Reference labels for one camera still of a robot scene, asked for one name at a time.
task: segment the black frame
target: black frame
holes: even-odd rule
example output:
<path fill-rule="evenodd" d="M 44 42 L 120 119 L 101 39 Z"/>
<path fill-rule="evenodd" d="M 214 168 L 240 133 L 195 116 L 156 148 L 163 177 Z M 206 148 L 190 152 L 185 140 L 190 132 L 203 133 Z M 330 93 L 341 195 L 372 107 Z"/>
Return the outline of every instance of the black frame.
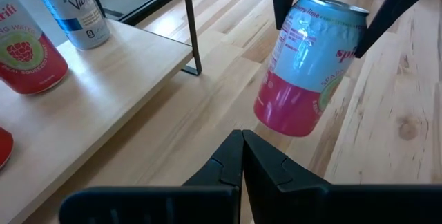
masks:
<path fill-rule="evenodd" d="M 118 21 L 134 26 L 135 24 L 138 24 L 141 20 L 143 20 L 144 18 L 148 17 L 150 14 L 155 12 L 155 10 L 164 6 L 169 1 L 171 1 L 171 0 L 152 0 L 152 3 L 149 1 L 149 2 L 145 3 L 143 6 L 140 6 L 139 8 L 135 9 L 134 11 L 120 17 L 118 19 Z M 98 5 L 101 13 L 104 16 L 106 16 L 105 15 L 106 11 L 105 11 L 105 9 L 103 9 L 103 6 L 102 6 L 100 0 L 96 0 L 96 2 L 97 2 L 97 5 Z M 200 51 L 198 48 L 198 37 L 197 37 L 196 24 L 195 24 L 195 13 L 193 11 L 192 0 L 185 0 L 185 3 L 186 3 L 187 20 L 189 23 L 189 30 L 190 30 L 190 36 L 191 36 L 191 47 L 192 47 L 192 53 L 193 53 L 193 60 L 195 61 L 195 68 L 186 65 L 181 70 L 186 73 L 198 76 L 202 72 L 202 65 L 201 65 Z"/>

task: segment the can rim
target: can rim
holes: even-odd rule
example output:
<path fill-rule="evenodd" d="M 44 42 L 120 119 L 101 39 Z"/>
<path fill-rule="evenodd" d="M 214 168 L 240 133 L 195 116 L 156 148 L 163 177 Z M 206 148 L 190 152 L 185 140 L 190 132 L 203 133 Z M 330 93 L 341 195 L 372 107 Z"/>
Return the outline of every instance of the can rim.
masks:
<path fill-rule="evenodd" d="M 370 12 L 364 8 L 358 7 L 358 6 L 352 6 L 347 3 L 343 3 L 341 1 L 337 0 L 310 0 L 314 3 L 320 4 L 322 6 L 327 6 L 333 9 L 342 10 L 342 11 L 348 11 L 352 13 L 356 13 L 358 15 L 367 16 Z"/>

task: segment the raspberry illustration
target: raspberry illustration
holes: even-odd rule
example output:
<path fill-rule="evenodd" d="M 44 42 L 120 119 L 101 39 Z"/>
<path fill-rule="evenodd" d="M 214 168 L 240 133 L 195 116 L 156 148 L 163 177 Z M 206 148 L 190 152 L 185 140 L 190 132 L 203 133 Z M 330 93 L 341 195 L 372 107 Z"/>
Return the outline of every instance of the raspberry illustration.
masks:
<path fill-rule="evenodd" d="M 27 41 L 9 45 L 6 50 L 19 62 L 30 62 L 34 56 L 30 43 Z"/>

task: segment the raspberry lime can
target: raspberry lime can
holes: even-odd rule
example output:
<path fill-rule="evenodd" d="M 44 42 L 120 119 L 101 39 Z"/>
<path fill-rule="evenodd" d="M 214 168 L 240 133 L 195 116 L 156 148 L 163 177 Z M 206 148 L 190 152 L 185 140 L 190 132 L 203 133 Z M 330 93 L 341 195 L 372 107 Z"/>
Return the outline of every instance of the raspberry lime can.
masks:
<path fill-rule="evenodd" d="M 368 14 L 335 0 L 298 0 L 256 98 L 258 119 L 288 136 L 309 135 L 354 58 Z"/>
<path fill-rule="evenodd" d="M 95 48 L 109 39 L 111 33 L 95 0 L 43 2 L 76 48 Z"/>
<path fill-rule="evenodd" d="M 20 94 L 60 82 L 68 65 L 19 0 L 0 0 L 0 78 Z"/>

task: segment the red can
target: red can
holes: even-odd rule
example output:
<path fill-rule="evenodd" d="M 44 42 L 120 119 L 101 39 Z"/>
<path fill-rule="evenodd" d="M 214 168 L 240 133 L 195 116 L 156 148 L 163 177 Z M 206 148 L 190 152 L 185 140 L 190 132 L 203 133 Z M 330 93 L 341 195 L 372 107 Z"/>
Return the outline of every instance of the red can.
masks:
<path fill-rule="evenodd" d="M 296 2 L 254 104 L 262 123 L 288 136 L 313 131 L 354 58 L 367 15 L 334 0 Z"/>
<path fill-rule="evenodd" d="M 60 82 L 68 65 L 19 0 L 0 0 L 0 78 L 33 94 Z"/>

